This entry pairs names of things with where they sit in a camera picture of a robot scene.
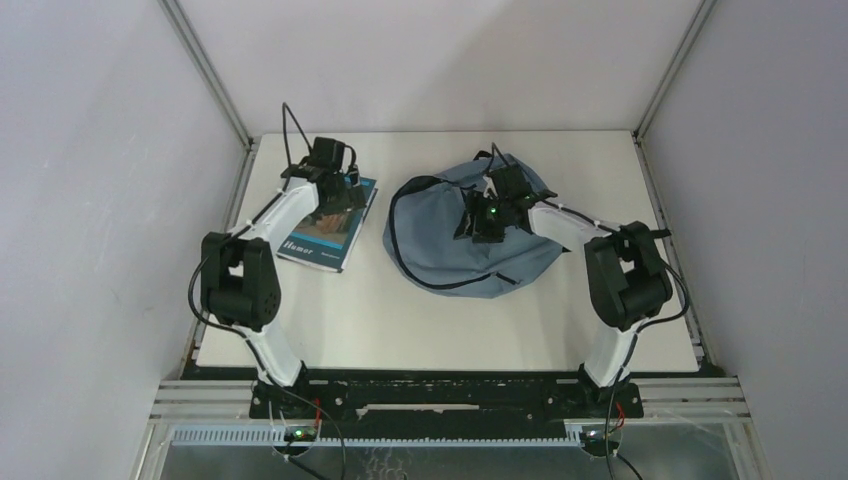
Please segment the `teal hardcover book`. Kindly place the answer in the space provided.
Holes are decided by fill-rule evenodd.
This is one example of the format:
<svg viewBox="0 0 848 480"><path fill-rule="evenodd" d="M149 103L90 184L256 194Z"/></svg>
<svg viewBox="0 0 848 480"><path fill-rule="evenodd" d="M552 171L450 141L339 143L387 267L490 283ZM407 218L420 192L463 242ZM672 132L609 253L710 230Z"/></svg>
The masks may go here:
<svg viewBox="0 0 848 480"><path fill-rule="evenodd" d="M284 240L278 258L315 269L341 273L377 195L377 181L361 180L366 203L359 210L334 214L311 214Z"/></svg>

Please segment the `blue student backpack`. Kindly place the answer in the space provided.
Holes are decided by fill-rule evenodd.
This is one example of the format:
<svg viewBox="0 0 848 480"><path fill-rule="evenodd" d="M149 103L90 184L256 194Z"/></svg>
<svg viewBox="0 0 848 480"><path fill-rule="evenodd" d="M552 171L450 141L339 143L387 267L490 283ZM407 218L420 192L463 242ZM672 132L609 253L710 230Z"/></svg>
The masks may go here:
<svg viewBox="0 0 848 480"><path fill-rule="evenodd" d="M485 189L487 168L505 164L519 165L535 191L547 187L514 155L479 151L440 173L413 177L393 194L382 241L407 280L436 295L493 299L530 285L568 252L518 227L507 227L501 242L472 240L466 201Z"/></svg>

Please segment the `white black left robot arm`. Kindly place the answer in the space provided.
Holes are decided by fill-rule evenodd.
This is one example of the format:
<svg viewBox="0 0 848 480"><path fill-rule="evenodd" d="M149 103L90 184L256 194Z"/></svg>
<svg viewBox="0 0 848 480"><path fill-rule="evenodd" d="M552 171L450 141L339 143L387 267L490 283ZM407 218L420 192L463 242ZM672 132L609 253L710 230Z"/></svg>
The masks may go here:
<svg viewBox="0 0 848 480"><path fill-rule="evenodd" d="M276 252L308 216L347 213L365 205L355 149L317 137L300 162L282 171L278 188L258 213L201 241L201 259L187 293L192 313L246 344L260 381L277 386L274 404L290 417L310 409L313 392L298 381L304 363L277 323L283 294Z"/></svg>

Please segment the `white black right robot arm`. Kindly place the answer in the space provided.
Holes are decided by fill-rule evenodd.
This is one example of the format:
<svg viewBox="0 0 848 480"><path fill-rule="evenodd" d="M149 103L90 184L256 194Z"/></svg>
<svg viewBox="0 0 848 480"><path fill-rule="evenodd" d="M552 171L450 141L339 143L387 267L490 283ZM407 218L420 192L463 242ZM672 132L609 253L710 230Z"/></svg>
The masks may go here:
<svg viewBox="0 0 848 480"><path fill-rule="evenodd" d="M473 241L501 242L507 228L515 227L583 252L591 304L603 325L581 365L589 382L578 388L578 402L589 415L605 415L617 403L614 384L625 376L639 328L672 297L669 270L657 248L669 230L603 221L556 203L554 193L535 189L517 163L489 166L482 179L482 189L468 193L460 229Z"/></svg>

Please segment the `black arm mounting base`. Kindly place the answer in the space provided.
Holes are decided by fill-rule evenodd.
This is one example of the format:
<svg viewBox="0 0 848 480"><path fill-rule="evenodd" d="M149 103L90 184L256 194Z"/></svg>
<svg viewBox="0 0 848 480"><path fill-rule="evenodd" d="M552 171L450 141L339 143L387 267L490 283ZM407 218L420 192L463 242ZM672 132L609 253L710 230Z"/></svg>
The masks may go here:
<svg viewBox="0 0 848 480"><path fill-rule="evenodd" d="M293 387L251 388L248 415L304 420L345 439L354 434L505 438L553 434L567 421L610 428L644 416L629 379L598 389L575 371L311 369Z"/></svg>

